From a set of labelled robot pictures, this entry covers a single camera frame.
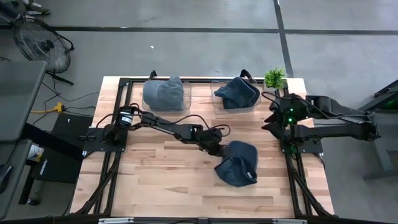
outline clear plastic container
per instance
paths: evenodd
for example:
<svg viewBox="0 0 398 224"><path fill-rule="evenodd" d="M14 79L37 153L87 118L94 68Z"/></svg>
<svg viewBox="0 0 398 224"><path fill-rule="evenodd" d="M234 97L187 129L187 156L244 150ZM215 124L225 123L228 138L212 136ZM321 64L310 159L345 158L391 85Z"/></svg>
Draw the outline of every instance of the clear plastic container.
<svg viewBox="0 0 398 224"><path fill-rule="evenodd" d="M256 87L260 93L262 91L261 85L257 84L257 81L253 78L244 78L252 86ZM231 114L231 113L247 113L254 110L254 107L261 103L261 95L257 99L254 106L247 108L237 108L237 109L224 109L223 99L214 94L220 87L226 86L229 81L213 81L210 84L211 89L211 100L213 102L213 109L215 114Z"/></svg>
<svg viewBox="0 0 398 224"><path fill-rule="evenodd" d="M149 111L154 114L160 115L173 115L173 114L189 114L189 108L192 103L192 85L189 82L183 82L183 102L180 110L158 110L151 108L148 104L144 102L144 98L142 98L142 109L144 111Z"/></svg>

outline fan stand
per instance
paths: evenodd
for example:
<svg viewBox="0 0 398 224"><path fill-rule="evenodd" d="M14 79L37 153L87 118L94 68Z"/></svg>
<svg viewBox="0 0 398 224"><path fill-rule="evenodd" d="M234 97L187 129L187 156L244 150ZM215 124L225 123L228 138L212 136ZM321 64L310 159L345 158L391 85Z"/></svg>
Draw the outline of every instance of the fan stand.
<svg viewBox="0 0 398 224"><path fill-rule="evenodd" d="M46 71L46 74L51 75L51 77L52 77L53 79L55 79L55 80L58 80L58 81L67 83L67 84L69 84L69 85L74 85L73 82L71 82L71 81L69 81L69 80L66 80L66 79L64 79L64 78L61 78L61 77L59 77L58 75L56 75L55 73L53 73L53 72L48 72L48 71Z"/></svg>

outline concrete floor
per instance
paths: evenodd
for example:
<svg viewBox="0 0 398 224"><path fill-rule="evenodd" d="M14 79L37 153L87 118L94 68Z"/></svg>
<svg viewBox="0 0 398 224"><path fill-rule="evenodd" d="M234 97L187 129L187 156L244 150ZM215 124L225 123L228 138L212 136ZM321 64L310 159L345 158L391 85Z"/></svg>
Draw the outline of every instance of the concrete floor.
<svg viewBox="0 0 398 224"><path fill-rule="evenodd" d="M278 28L274 4L237 0L37 0L53 10L45 17L58 26ZM286 29L397 30L398 1L279 0ZM229 76L242 68L254 76L284 66L279 34L172 32L60 32L76 50L62 74L75 82L57 82L65 98L99 91L105 75ZM287 35L294 77L305 79L307 91L358 108L398 78L398 35ZM14 46L12 32L0 30L0 56L25 60ZM46 84L52 85L50 78ZM52 93L42 87L34 109L42 110ZM96 95L67 106L95 105ZM48 102L54 106L59 98ZM76 110L93 114L92 110ZM29 117L29 122L38 116ZM51 130L50 114L37 126ZM350 138L322 140L326 175L337 215L345 218L398 222L398 179L363 182L379 164L374 145ZM8 219L60 215L72 185L44 183L42 204L15 206Z"/></svg>

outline butcher block table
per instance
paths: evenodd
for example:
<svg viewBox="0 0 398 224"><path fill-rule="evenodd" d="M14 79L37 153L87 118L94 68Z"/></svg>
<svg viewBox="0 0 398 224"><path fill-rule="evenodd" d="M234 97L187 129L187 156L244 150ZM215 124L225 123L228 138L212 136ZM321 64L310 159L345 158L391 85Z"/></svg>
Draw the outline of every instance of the butcher block table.
<svg viewBox="0 0 398 224"><path fill-rule="evenodd" d="M93 126L107 114L113 113L119 78L104 77ZM302 78L288 78L287 83L290 93L296 93L301 97L306 95ZM131 103L142 104L143 85L143 83L134 84ZM219 179L213 170L220 163L220 157L209 156L199 151L196 145L182 144L169 134L151 128L141 128L128 134L126 150L122 153L119 166L111 215L113 217L294 217L285 156L280 152L278 140L270 132L261 129L264 119L272 114L268 109L271 102L262 98L261 104L248 113L215 114L209 83L193 83L191 95L192 105L189 114L199 114L209 126L228 124L231 127L231 134L223 138L222 144L238 140L257 147L258 183L239 188L230 186ZM168 114L161 117L176 121L186 115ZM106 119L99 126L103 127L110 121L110 118ZM133 123L138 122L139 118L135 116ZM197 117L187 118L181 123L203 124ZM312 119L301 123L313 126ZM83 161L71 212L81 208L97 188L103 157L103 152L94 152ZM313 154L303 154L302 157L309 189L323 207L333 213L321 161ZM302 192L298 186L297 189L300 208L304 211ZM107 196L108 188L104 191L101 211L105 207Z"/></svg>

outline small green plant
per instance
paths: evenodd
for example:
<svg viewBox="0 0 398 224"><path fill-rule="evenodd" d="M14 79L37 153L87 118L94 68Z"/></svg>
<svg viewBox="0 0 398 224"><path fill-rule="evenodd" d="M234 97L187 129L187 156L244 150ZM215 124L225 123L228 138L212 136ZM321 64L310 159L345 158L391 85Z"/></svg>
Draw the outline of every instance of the small green plant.
<svg viewBox="0 0 398 224"><path fill-rule="evenodd" d="M278 67L276 67L275 69L271 69L266 73L264 83L268 88L283 88L285 80L283 80L282 78L284 78L285 76L286 74L284 72L284 69L279 69Z"/></svg>

